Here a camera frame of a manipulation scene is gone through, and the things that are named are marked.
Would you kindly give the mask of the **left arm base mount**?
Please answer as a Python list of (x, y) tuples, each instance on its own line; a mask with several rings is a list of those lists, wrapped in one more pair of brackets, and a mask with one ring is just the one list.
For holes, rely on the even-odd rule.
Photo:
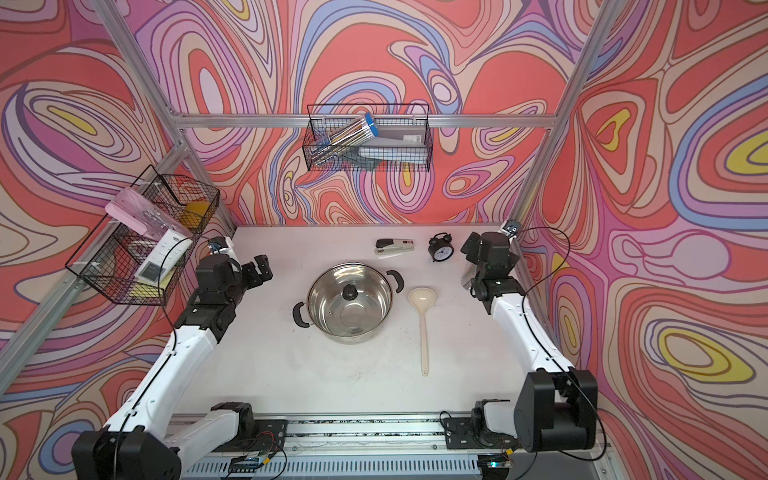
[(283, 447), (288, 422), (279, 419), (257, 419), (250, 403), (220, 402), (211, 411), (227, 410), (238, 415), (235, 436), (215, 449), (215, 452), (264, 452)]

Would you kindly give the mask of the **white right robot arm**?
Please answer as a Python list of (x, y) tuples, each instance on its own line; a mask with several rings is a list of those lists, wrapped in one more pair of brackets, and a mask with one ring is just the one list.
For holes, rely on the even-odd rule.
[(490, 445), (493, 435), (505, 435), (529, 453), (570, 455), (593, 448), (599, 428), (597, 380), (562, 354), (526, 305), (526, 290), (511, 276), (518, 256), (510, 239), (500, 232), (473, 232), (461, 252), (475, 267), (470, 294), (507, 335), (525, 373), (515, 401), (475, 404), (476, 441)]

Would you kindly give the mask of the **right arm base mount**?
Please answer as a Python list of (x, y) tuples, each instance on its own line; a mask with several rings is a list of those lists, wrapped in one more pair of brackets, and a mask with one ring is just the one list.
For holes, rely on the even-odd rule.
[(448, 411), (438, 414), (438, 422), (443, 429), (448, 450), (502, 450), (515, 451), (521, 447), (514, 435), (492, 431), (486, 420), (484, 407), (489, 403), (498, 403), (499, 399), (478, 400), (468, 416), (454, 418)]

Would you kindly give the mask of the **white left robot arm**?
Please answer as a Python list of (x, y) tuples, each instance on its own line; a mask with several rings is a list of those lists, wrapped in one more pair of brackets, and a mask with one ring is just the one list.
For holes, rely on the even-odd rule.
[(273, 272), (265, 255), (241, 264), (227, 251), (203, 258), (196, 277), (197, 289), (136, 391), (100, 430), (75, 440), (77, 478), (179, 479), (218, 447), (254, 433), (252, 407), (245, 402), (219, 403), (179, 433), (167, 433), (181, 397), (221, 343), (245, 292), (271, 280)]

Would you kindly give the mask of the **beige plastic ladle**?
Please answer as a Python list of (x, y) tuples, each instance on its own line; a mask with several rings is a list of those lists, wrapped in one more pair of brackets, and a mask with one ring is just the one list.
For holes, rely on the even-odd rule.
[(429, 346), (427, 331), (427, 313), (436, 304), (437, 294), (427, 287), (417, 287), (409, 292), (408, 300), (419, 316), (420, 327), (420, 370), (423, 376), (429, 375)]

